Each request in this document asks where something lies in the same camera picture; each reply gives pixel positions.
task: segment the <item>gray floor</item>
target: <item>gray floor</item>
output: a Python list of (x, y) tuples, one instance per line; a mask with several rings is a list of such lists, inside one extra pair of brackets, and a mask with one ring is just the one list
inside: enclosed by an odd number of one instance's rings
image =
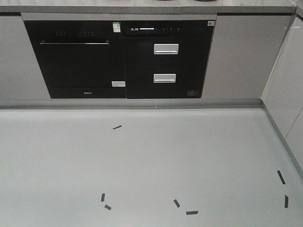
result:
[(303, 226), (262, 109), (1, 110), (0, 182), (1, 227)]

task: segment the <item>energy label sticker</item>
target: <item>energy label sticker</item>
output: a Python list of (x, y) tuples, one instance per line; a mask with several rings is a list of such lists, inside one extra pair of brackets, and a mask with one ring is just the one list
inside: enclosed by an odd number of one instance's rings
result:
[(121, 32), (120, 22), (113, 22), (113, 31), (114, 31), (114, 33), (120, 33)]

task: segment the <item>sticker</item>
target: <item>sticker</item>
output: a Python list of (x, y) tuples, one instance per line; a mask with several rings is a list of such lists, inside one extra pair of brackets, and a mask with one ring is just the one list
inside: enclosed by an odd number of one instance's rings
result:
[(125, 87), (125, 81), (112, 81), (112, 87)]
[(209, 20), (207, 22), (207, 26), (214, 26), (214, 20)]
[(121, 32), (120, 22), (113, 22), (113, 31), (114, 31), (114, 33), (120, 33)]
[(187, 96), (198, 96), (199, 91), (187, 91)]

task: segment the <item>drawer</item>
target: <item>drawer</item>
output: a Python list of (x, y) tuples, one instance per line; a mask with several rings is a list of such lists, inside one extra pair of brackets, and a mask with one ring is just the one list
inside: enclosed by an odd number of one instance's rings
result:
[(211, 37), (123, 38), (125, 64), (206, 63)]
[(125, 87), (48, 87), (51, 98), (126, 98)]
[(127, 98), (200, 98), (205, 67), (125, 65)]

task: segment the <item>silver drawer handle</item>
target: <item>silver drawer handle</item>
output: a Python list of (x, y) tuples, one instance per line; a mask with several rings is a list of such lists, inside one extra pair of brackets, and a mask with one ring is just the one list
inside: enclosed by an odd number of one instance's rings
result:
[(178, 51), (155, 51), (155, 53), (178, 53)]
[(154, 44), (153, 54), (178, 54), (179, 44)]
[(176, 74), (154, 74), (153, 75), (154, 83), (175, 83)]
[(159, 82), (159, 83), (170, 83), (170, 82), (174, 83), (174, 82), (176, 82), (175, 79), (155, 79), (154, 81)]

